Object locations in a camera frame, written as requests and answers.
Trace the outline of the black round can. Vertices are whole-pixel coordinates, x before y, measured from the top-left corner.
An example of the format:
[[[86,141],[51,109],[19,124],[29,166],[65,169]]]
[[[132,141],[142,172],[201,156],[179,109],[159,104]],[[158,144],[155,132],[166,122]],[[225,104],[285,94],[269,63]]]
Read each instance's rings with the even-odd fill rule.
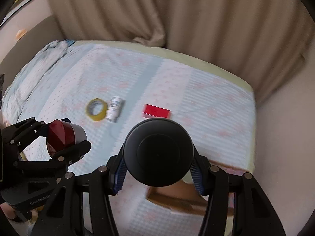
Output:
[[[177,122],[151,118],[128,133],[122,153],[135,180],[146,186],[165,187],[186,175],[194,158],[194,145]]]

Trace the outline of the red grey round can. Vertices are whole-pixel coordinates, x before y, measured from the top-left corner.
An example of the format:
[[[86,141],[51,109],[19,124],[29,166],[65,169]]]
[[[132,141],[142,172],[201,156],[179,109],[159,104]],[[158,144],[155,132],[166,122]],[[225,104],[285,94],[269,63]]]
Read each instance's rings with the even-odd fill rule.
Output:
[[[46,147],[52,158],[57,152],[87,140],[84,129],[73,124],[68,118],[56,119],[49,123]]]

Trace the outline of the yellow tape roll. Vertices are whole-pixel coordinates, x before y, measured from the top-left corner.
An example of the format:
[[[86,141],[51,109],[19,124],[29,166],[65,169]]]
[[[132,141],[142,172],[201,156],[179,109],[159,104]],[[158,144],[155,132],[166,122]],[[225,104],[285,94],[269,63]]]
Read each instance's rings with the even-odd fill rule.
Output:
[[[108,104],[102,99],[93,99],[86,106],[86,114],[94,122],[99,122],[106,117]]]

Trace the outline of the white pill bottle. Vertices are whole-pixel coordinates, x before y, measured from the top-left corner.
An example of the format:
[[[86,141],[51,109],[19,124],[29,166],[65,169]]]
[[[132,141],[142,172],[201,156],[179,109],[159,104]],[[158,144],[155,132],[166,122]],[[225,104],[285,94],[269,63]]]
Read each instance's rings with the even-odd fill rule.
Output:
[[[120,115],[124,100],[119,96],[113,96],[106,111],[106,119],[110,122],[116,122]]]

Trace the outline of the framed wall picture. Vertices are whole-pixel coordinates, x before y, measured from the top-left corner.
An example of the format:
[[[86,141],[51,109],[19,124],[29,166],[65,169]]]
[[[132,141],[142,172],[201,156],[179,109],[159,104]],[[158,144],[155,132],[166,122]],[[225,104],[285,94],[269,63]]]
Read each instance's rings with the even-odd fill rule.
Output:
[[[12,18],[20,9],[27,5],[32,0],[16,0],[13,5],[10,7],[10,10],[6,14],[5,18],[1,22],[1,27]]]

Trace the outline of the brown headboard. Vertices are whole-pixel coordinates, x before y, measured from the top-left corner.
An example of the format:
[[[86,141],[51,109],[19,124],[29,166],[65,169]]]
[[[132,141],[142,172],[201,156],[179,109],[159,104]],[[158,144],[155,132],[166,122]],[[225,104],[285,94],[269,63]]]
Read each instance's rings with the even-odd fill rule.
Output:
[[[47,44],[64,40],[55,16],[49,16],[21,38],[1,61],[1,74],[4,75],[3,91],[13,82],[17,73]]]

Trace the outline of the red small box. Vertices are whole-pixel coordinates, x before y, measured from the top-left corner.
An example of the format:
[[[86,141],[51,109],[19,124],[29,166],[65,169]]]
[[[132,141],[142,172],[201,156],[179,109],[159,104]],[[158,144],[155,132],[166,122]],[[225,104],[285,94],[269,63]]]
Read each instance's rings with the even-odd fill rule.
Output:
[[[145,118],[167,118],[171,117],[171,111],[151,104],[145,104],[143,109]]]

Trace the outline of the beige curtain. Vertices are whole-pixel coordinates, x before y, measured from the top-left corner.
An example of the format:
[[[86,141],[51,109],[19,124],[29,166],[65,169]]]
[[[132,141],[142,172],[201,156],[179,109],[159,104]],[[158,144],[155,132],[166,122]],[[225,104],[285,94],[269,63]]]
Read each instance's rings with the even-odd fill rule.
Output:
[[[262,103],[304,66],[314,21],[300,0],[49,0],[65,35],[164,47],[248,82]]]

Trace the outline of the light patterned bed cover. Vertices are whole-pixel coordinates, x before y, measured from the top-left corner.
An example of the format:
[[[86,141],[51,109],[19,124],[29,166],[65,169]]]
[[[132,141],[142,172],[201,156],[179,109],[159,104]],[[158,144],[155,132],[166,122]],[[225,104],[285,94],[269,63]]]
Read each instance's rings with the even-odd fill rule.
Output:
[[[124,102],[116,122],[86,114],[93,99]],[[70,171],[91,173],[119,152],[145,104],[171,111],[199,154],[229,173],[254,170],[253,89],[211,63],[161,48],[114,41],[53,41],[16,75],[2,99],[6,126],[27,118],[68,118],[84,128],[90,152]]]

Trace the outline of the cardboard box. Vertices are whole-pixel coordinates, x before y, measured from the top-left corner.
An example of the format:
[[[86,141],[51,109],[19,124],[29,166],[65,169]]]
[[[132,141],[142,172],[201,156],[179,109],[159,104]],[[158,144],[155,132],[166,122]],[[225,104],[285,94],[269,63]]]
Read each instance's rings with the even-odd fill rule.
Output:
[[[166,187],[150,187],[146,199],[173,212],[204,216],[208,201],[183,180]]]

